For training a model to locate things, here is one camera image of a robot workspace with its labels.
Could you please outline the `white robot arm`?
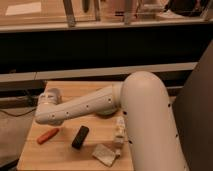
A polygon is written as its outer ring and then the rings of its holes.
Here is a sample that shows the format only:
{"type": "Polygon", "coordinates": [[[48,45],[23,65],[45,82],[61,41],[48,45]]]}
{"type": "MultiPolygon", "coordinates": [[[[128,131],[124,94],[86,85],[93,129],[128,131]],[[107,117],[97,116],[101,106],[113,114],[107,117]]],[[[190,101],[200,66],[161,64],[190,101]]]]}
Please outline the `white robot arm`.
{"type": "Polygon", "coordinates": [[[121,109],[134,171],[190,171],[167,89],[153,73],[138,71],[124,81],[61,103],[57,90],[39,96],[35,121],[60,125],[65,120],[121,109]]]}

